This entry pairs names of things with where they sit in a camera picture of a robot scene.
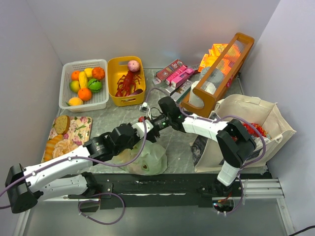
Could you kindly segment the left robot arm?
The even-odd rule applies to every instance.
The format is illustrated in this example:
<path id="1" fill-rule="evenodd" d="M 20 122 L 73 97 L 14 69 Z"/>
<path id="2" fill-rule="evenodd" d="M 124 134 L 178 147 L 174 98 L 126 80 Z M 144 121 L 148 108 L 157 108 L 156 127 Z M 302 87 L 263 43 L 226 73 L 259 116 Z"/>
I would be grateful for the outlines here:
<path id="1" fill-rule="evenodd" d="M 93 164 L 107 161 L 125 149 L 132 149 L 140 140 L 155 142 L 160 129 L 150 121 L 124 123 L 98 137 L 94 137 L 68 154 L 35 166 L 10 167 L 5 189 L 12 213 L 21 213 L 34 207 L 44 195 L 42 188 L 65 175 Z"/>

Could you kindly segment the wooden snack tray box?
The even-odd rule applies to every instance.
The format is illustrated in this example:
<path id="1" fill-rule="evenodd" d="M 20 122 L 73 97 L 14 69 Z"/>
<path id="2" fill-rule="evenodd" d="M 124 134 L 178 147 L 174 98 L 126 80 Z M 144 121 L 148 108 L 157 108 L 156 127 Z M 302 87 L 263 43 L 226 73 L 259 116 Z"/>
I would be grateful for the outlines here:
<path id="1" fill-rule="evenodd" d="M 181 107 L 207 118 L 237 77 L 253 45 L 254 38 L 243 33 L 235 34 L 228 44 L 213 44 L 200 63 L 199 81 L 191 86 Z"/>

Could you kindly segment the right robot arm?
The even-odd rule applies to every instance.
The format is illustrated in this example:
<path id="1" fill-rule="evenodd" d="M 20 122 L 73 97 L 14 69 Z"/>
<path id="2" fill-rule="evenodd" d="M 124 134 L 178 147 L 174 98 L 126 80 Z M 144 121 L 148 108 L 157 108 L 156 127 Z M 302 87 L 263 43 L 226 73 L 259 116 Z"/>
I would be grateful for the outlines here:
<path id="1" fill-rule="evenodd" d="M 151 121 L 156 135 L 170 126 L 174 130 L 196 134 L 217 142 L 224 160 L 217 180 L 226 187 L 230 186 L 245 161 L 256 149 L 255 141 L 242 123 L 237 119 L 216 121 L 190 112 L 182 112 L 169 96 L 161 98 L 158 105 L 161 115 Z"/>

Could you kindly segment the light green plastic bag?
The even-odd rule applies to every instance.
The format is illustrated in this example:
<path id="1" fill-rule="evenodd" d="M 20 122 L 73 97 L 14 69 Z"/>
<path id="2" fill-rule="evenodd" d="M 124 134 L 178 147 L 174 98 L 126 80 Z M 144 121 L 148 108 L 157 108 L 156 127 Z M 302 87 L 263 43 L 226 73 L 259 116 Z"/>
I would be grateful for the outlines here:
<path id="1" fill-rule="evenodd" d="M 112 158 L 112 163 L 121 165 L 131 161 L 136 157 L 141 146 L 142 141 L 137 143 L 133 149 L 125 149 Z M 146 141 L 139 157 L 132 163 L 120 168 L 135 175 L 153 176 L 162 174 L 167 169 L 166 150 L 158 143 Z"/>

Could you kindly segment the large red snack bag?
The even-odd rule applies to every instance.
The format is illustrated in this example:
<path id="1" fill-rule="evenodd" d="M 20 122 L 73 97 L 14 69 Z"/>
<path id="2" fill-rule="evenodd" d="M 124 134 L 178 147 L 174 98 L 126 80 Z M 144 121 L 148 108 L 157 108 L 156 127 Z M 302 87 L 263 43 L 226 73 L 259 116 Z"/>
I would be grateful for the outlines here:
<path id="1" fill-rule="evenodd" d="M 251 123 L 251 125 L 260 133 L 261 136 L 266 137 L 268 133 L 263 129 L 262 126 L 260 126 L 257 123 Z M 246 130 L 248 131 L 248 133 L 253 136 L 253 137 L 259 137 L 258 133 L 247 123 L 243 122 L 243 126 L 246 128 Z"/>

